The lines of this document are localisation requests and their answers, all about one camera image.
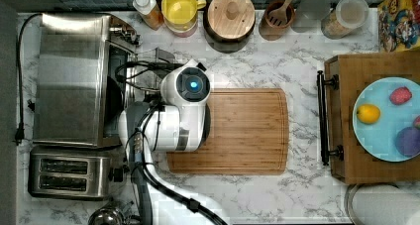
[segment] cereal box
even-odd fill
[[[420,0],[385,0],[377,12],[381,52],[420,50]]]

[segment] toaster slot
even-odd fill
[[[86,191],[86,182],[85,178],[40,176],[41,189]]]
[[[41,159],[40,171],[87,174],[87,162]]]

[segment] blue plate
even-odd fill
[[[403,86],[411,91],[412,98],[401,105],[392,104],[389,95]],[[364,124],[356,115],[359,106],[366,103],[380,109],[379,120],[374,124]],[[383,78],[369,85],[359,95],[353,109],[353,128],[361,145],[374,157],[387,162],[403,162],[415,156],[408,158],[396,150],[396,135],[402,129],[412,126],[419,115],[420,86],[405,78]]]

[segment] kitchen counter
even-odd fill
[[[138,52],[154,48],[173,53],[179,62],[194,58],[214,76],[215,87],[274,88],[286,94],[290,140],[286,171],[281,175],[191,175],[168,171],[165,154],[155,155],[157,172],[179,187],[205,194],[218,201],[234,224],[350,223],[344,207],[347,186],[331,177],[320,156],[316,74],[324,60],[339,54],[377,52],[377,16],[371,10],[367,23],[340,40],[325,38],[319,27],[298,34],[291,29],[277,41],[264,40],[258,31],[263,11],[248,44],[233,54],[214,51],[204,38],[202,13],[199,26],[189,38],[174,36],[166,26],[157,31],[141,23],[136,12],[113,12],[132,24],[143,37]],[[21,15],[20,23],[28,15]],[[40,46],[39,21],[34,20],[24,35],[24,102],[36,95]],[[33,114],[25,109],[26,136],[18,148],[19,224],[87,224],[89,216],[106,202],[84,202],[34,198],[27,192],[29,151]],[[404,183],[415,193],[419,183]],[[122,200],[134,200],[128,182]]]

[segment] black handle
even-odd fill
[[[317,80],[318,86],[318,107],[319,107],[319,128],[321,135],[321,158],[324,166],[328,165],[331,156],[339,157],[342,161],[344,159],[343,146],[337,146],[334,151],[328,151],[328,119],[327,119],[327,105],[325,99],[325,85],[331,85],[334,90],[339,89],[339,76],[333,75],[333,78],[325,80],[324,72],[318,71]]]

